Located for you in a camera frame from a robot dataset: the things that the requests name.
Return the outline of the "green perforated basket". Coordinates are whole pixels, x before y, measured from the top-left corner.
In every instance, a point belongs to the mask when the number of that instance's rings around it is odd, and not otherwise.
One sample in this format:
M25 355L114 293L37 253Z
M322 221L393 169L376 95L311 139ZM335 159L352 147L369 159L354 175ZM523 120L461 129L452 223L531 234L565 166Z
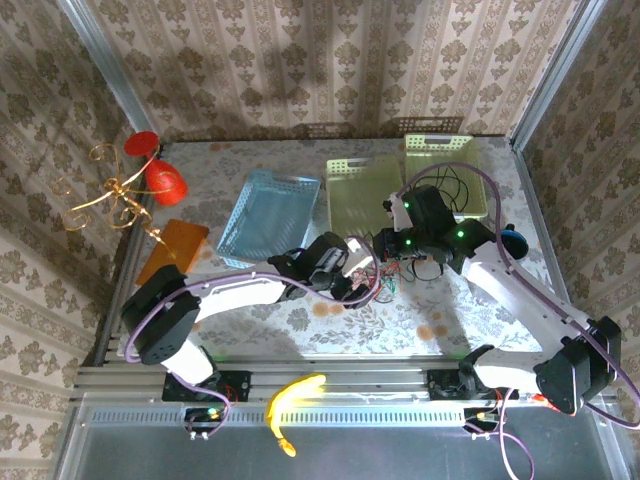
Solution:
M329 160L326 163L328 219L341 237L377 234L393 221L383 207L403 185L394 155Z

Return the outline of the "blue perforated basket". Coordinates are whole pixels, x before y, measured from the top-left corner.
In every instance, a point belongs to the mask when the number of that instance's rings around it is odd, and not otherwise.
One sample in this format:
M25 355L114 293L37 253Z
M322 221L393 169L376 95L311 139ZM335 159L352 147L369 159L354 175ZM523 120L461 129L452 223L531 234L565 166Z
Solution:
M218 257L245 269L302 247L320 184L315 177L252 170L217 245Z

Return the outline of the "pale yellow perforated basket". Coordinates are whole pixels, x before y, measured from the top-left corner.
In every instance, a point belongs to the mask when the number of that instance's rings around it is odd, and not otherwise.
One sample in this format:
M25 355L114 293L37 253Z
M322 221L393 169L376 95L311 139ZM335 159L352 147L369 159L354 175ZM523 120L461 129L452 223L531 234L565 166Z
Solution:
M445 164L415 180L412 187L435 186L457 220L480 220L487 215L482 177L467 168L450 165L457 162L479 168L478 146L472 136L406 134L404 140L407 180L430 166Z

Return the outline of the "floral print tablecloth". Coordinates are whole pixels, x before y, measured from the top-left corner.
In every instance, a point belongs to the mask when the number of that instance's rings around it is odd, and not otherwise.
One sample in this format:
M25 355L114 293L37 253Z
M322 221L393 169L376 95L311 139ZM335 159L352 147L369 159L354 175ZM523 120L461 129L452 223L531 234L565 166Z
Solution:
M209 228L194 270L226 270L216 247L248 174L264 168L323 178L329 160L404 156L400 139L175 143L164 159L185 178L188 197L156 208L155 223L180 219ZM403 267L379 296L360 309L346 309L308 295L277 305L253 306L196 324L191 340L214 357L302 357L380 354L449 355L491 344L534 351L524 326L487 293L430 260Z

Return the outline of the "blue mug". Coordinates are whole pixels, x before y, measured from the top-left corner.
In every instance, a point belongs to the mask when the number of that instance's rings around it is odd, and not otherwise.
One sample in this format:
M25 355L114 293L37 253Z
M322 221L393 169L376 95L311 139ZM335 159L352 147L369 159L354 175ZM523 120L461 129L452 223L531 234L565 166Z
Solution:
M526 238L516 230L514 224L507 224L501 231L500 238L504 248L514 260L520 261L529 253L529 244Z

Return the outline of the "yellow banana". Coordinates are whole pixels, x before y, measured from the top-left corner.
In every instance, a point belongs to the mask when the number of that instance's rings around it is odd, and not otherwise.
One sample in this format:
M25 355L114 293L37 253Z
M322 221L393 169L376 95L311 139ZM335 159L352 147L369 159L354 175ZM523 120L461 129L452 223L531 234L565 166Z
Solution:
M266 424L276 438L279 448L290 458L296 457L296 449L281 430L282 416L295 406L298 399L320 395L326 380L326 375L321 373L300 377L279 389L267 403Z

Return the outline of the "orange translucent board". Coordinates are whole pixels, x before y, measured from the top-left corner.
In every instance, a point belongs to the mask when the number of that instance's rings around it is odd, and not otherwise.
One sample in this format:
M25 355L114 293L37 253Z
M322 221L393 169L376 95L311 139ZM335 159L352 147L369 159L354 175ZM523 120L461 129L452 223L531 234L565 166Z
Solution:
M181 273L188 273L195 264L209 228L200 224L171 219L160 232L154 233L156 245L142 266L135 284L143 285L161 267L174 265Z

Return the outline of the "red wine glass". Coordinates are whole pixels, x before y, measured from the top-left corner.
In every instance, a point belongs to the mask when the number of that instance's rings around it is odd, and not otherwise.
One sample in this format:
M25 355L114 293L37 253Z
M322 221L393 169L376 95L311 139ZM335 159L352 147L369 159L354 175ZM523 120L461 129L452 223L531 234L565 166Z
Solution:
M188 185L178 170L161 159L162 145L153 131L141 131L132 135L124 144L124 151L131 157L143 157L143 170L148 191L161 206L175 206L188 194Z

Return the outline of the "aluminium frame rail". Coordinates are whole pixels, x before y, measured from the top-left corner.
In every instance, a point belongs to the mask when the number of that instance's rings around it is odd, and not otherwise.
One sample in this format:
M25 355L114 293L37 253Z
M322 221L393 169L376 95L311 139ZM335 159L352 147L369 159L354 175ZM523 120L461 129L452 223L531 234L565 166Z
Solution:
M341 357L259 359L249 356L217 362L218 370L250 373L249 401L264 403L282 386L312 373L326 376L326 395L330 398L361 400L427 400L431 397L429 377L434 372L454 370L456 360L435 356ZM127 398L159 401L167 370L160 365L107 362L99 367L82 367L72 390L72 399L93 398L116 402Z

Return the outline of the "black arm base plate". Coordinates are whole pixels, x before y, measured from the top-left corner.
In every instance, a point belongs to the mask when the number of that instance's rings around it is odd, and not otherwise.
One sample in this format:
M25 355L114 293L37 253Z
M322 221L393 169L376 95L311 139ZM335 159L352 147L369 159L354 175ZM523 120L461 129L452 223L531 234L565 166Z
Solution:
M227 396L231 403L247 402L251 387L251 373L242 370L222 370L200 385L201 388L216 391ZM194 392L182 386L173 375L167 374L162 391L165 402L217 402L211 395Z
M458 369L434 369L426 373L426 387L431 400L497 400L506 388L489 388L475 373Z

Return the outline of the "aluminium frame post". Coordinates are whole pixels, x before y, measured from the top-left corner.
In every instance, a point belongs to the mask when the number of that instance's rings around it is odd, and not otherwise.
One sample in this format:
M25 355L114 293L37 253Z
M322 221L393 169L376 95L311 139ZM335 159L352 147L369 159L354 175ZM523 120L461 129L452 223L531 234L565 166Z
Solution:
M103 29L86 0L57 0L71 22L92 61L102 74L107 86L136 131L151 131L152 122L127 78L124 65L109 45Z
M524 149L535 132L543 114L549 108L592 28L601 16L605 3L606 0L579 0L565 33L510 136L511 147L516 153Z

